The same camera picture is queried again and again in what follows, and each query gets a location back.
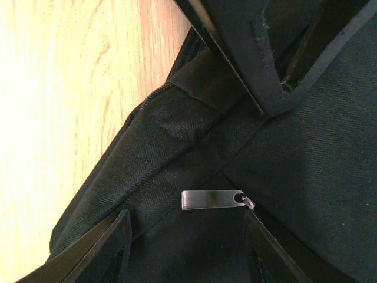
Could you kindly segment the black student backpack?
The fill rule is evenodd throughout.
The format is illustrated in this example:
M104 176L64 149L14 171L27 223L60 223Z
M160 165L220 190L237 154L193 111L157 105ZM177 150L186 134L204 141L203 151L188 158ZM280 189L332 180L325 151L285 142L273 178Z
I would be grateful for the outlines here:
M267 2L281 84L322 1ZM251 282L244 218L264 210L353 282L375 282L376 14L294 98L263 114L191 26L62 214L48 260L126 209L126 282Z

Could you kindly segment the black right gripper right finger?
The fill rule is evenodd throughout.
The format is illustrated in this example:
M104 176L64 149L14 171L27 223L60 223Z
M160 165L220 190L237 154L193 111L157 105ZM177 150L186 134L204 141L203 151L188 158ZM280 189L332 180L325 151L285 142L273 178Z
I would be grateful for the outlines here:
M251 282L353 282L264 210L248 210L244 248Z

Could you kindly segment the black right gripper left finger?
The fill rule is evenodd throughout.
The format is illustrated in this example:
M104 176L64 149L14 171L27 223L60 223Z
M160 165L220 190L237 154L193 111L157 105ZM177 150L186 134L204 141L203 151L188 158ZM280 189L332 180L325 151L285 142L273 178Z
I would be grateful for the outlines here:
M129 211L112 213L19 282L126 282L131 238Z

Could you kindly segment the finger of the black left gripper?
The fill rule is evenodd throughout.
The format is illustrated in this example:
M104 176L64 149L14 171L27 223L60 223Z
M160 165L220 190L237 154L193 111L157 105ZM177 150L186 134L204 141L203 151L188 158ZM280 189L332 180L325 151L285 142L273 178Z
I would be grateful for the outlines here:
M177 1L212 51L230 64L263 114L278 116L295 106L275 69L264 10L267 1Z
M281 82L301 97L349 39L376 14L376 1L322 1Z

